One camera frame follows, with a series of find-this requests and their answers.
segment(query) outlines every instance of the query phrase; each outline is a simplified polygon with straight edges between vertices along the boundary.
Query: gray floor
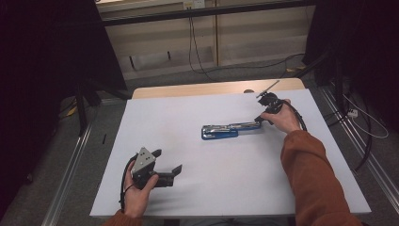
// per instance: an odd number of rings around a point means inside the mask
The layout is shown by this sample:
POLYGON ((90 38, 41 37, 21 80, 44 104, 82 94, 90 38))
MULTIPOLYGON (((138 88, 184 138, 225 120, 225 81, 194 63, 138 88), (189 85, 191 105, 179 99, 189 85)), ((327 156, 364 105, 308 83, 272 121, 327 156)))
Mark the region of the gray floor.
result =
MULTIPOLYGON (((300 57, 288 61, 288 67, 294 68, 299 66, 299 60, 300 57)), ((212 79, 200 73, 180 72, 136 78, 127 81, 127 85, 129 92, 132 93, 139 87, 277 78, 282 75, 285 68, 284 64, 275 67, 262 66, 278 61, 280 59, 234 65, 230 69, 208 73, 208 76, 212 79), (242 68, 242 66, 255 66, 258 68, 250 69, 242 68)), ((306 87, 311 90, 313 98, 322 114, 328 115, 333 112, 322 95, 322 90, 315 86, 312 76, 307 75, 303 81, 306 87)), ((101 93, 101 95, 105 99, 110 97, 106 93, 101 93)), ((66 105, 69 101, 65 100, 63 105, 66 105)), ((81 154, 80 161, 77 163, 71 187, 66 194, 66 200, 62 203, 59 215, 56 216, 56 225, 100 225, 103 222, 101 219, 91 218, 88 213, 93 204, 98 185, 101 182, 107 158, 112 150, 124 107, 125 103, 118 101, 108 102, 108 104, 96 108, 88 107, 89 114, 96 117, 92 121, 92 129, 86 147, 81 154)), ((327 123, 335 120, 336 118, 331 118, 327 123)), ((383 133, 377 125, 374 124, 373 128, 374 133, 383 133)), ((354 168, 360 161, 360 155, 343 127, 338 123, 331 126, 330 131, 340 146, 348 165, 354 168)), ((48 150, 33 173, 34 182, 29 186, 21 187, 18 196, 2 219, 1 226, 42 224, 51 201, 56 194, 58 185, 73 156, 78 132, 79 124, 77 115, 72 115, 59 122, 58 130, 49 144, 48 150)), ((397 152, 399 136, 393 131, 390 132, 390 136, 386 139, 374 139, 373 154, 392 180, 397 183, 399 182, 397 168, 399 160, 399 152, 397 152)), ((359 218, 374 226, 399 225, 398 212, 392 207, 384 190, 367 166, 359 170, 356 179, 373 211, 372 214, 359 216, 359 218)), ((225 220, 227 219, 211 219, 202 222, 185 220, 182 221, 182 225, 219 225, 219 223, 220 225, 223 225, 221 223, 229 225, 225 220)), ((247 221, 247 224, 256 223, 258 225, 266 225, 265 219, 239 220, 258 220, 247 221)), ((146 225, 160 224, 162 224, 160 220, 146 221, 146 225)))

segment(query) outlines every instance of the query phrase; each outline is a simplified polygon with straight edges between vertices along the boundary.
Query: right hand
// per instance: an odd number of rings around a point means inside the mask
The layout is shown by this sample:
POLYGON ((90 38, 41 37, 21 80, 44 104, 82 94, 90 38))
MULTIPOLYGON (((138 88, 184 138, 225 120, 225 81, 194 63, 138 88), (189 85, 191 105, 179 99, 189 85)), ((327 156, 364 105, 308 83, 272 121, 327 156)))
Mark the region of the right hand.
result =
POLYGON ((261 114, 261 117, 265 120, 272 121, 280 131, 286 134, 301 129, 294 111, 286 104, 282 105, 279 113, 269 114, 264 112, 261 114))

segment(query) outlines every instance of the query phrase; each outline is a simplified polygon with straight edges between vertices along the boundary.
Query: brown sleeve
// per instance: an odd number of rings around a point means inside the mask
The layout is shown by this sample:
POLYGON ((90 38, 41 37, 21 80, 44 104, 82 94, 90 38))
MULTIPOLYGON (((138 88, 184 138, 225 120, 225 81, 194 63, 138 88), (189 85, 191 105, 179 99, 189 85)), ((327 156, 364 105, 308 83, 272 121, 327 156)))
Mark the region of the brown sleeve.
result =
POLYGON ((141 218, 129 218, 119 210, 103 226, 141 226, 142 222, 141 218))
POLYGON ((320 140, 305 131, 290 133, 281 163, 295 195, 296 225, 361 225, 349 212, 320 140))

